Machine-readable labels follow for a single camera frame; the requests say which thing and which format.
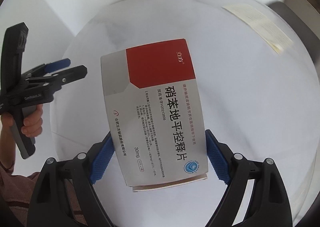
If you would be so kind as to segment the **person's left forearm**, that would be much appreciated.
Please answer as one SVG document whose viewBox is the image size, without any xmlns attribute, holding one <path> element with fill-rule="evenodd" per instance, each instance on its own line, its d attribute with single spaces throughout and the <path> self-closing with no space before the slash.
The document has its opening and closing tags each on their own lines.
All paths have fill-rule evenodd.
<svg viewBox="0 0 320 227">
<path fill-rule="evenodd" d="M 10 127 L 13 117 L 1 115 L 1 200 L 6 207 L 5 215 L 15 223 L 1 217 L 1 226 L 26 226 L 27 215 L 33 190 L 39 176 L 38 172 L 25 177 L 13 175 L 16 160 L 16 144 Z"/>
</svg>

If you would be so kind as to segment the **person's left hand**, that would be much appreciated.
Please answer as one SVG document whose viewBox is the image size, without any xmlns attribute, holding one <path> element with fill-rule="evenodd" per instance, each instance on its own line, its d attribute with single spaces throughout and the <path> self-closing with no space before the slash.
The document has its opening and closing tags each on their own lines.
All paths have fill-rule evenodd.
<svg viewBox="0 0 320 227">
<path fill-rule="evenodd" d="M 26 137 L 37 137 L 42 133 L 42 114 L 43 105 L 37 105 L 36 110 L 32 114 L 24 118 L 23 126 L 21 127 L 21 132 Z M 2 131 L 1 140 L 12 138 L 10 128 L 14 124 L 13 116 L 10 113 L 3 113 L 1 115 Z"/>
</svg>

